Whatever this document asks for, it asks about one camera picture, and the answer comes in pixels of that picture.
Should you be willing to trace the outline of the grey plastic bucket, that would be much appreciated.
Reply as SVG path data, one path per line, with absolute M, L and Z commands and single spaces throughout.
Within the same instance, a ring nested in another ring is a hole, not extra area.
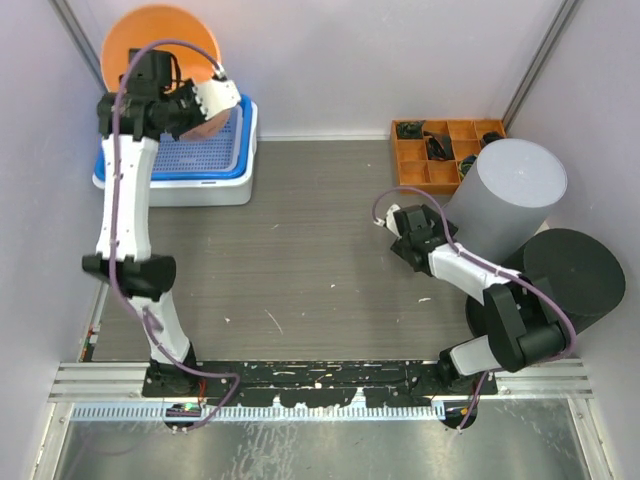
M 484 147 L 444 207 L 455 240 L 500 263 L 529 240 L 566 192 L 566 170 L 546 148 L 507 138 Z

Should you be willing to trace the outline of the orange plastic bucket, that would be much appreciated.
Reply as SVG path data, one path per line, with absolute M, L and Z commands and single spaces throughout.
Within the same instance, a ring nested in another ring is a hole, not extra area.
M 154 124 L 154 107 L 169 93 L 189 79 L 194 84 L 230 79 L 210 29 L 188 11 L 161 4 L 134 9 L 116 22 L 103 42 L 100 67 L 107 87 L 97 106 L 104 139 L 157 141 L 165 133 Z M 214 136 L 233 109 L 179 140 Z

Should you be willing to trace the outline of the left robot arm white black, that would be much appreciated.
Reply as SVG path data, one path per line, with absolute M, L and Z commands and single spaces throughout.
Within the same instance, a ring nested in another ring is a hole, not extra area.
M 180 138 L 207 112 L 192 80 L 183 79 L 162 41 L 132 48 L 117 87 L 97 104 L 104 155 L 104 207 L 99 239 L 82 270 L 110 286 L 150 345 L 146 382 L 178 396 L 194 393 L 200 372 L 184 333 L 172 288 L 177 263 L 153 253 L 149 235 L 151 176 L 160 137 Z

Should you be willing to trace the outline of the black plastic bucket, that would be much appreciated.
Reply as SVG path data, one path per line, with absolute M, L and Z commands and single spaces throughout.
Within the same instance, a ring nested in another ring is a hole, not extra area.
M 626 291 L 623 269 L 593 237 L 566 228 L 542 231 L 500 265 L 529 277 L 543 276 L 549 296 L 580 333 L 614 310 Z

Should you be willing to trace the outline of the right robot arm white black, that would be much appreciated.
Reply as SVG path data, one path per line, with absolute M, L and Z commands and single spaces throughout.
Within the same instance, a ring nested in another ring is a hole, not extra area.
M 392 205 L 380 224 L 396 237 L 391 250 L 414 271 L 467 295 L 474 338 L 440 352 L 436 368 L 444 390 L 459 394 L 478 373 L 514 373 L 572 352 L 575 327 L 546 277 L 527 277 L 471 253 L 453 239 L 455 226 L 425 205 Z

